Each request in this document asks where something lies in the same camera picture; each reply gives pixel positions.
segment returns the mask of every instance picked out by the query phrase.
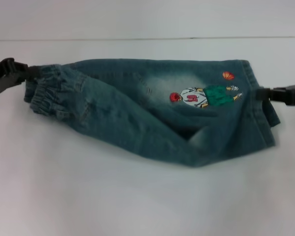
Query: elastic cuff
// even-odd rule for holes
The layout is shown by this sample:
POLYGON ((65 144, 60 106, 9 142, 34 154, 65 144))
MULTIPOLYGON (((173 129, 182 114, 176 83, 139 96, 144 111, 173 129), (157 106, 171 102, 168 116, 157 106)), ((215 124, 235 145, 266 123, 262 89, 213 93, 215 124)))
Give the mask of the elastic cuff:
POLYGON ((38 114, 50 116, 57 97, 60 75, 56 65, 40 66, 37 78, 26 81, 24 101, 30 103, 30 108, 38 114))

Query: white surface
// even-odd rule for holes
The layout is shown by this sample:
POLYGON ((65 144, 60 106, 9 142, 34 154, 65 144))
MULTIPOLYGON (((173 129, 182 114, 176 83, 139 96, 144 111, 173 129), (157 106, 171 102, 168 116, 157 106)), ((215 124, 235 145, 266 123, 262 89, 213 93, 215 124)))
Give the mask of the white surface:
MULTIPOLYGON (((295 84, 295 39, 0 43, 11 56, 248 59, 264 86, 295 84)), ((23 95, 0 94, 0 236, 295 236, 295 108, 275 105, 279 147, 190 169, 82 136, 23 95)))
POLYGON ((295 0, 0 0, 0 39, 295 36, 295 0))

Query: denim pants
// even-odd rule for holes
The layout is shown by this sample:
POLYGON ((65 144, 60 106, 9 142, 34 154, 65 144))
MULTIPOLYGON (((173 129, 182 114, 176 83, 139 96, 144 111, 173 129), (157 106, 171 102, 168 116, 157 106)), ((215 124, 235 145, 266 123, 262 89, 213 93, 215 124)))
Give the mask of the denim pants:
POLYGON ((37 66, 38 114, 142 157, 203 166, 275 145, 249 62, 94 59, 37 66))

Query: elastic waistband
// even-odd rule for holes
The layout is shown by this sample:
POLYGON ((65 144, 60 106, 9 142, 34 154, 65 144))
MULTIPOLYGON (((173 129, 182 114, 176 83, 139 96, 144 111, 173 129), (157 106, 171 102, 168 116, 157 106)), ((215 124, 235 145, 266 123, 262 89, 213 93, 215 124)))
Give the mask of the elastic waistband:
POLYGON ((275 145, 275 140, 269 128, 278 125, 280 123, 280 119, 270 101, 256 100, 256 91, 260 88, 260 86, 253 73, 250 63, 246 60, 242 60, 241 63, 252 91, 252 97, 250 99, 250 104, 248 105, 250 107, 249 109, 253 114, 265 144, 268 147, 271 147, 275 145))

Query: children's jeans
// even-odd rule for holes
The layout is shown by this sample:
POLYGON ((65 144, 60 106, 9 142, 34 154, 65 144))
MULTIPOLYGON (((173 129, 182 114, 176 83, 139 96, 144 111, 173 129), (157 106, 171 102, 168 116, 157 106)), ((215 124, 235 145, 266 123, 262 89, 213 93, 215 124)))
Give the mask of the children's jeans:
POLYGON ((203 166, 275 145, 249 62, 94 59, 34 67, 25 101, 142 157, 203 166))

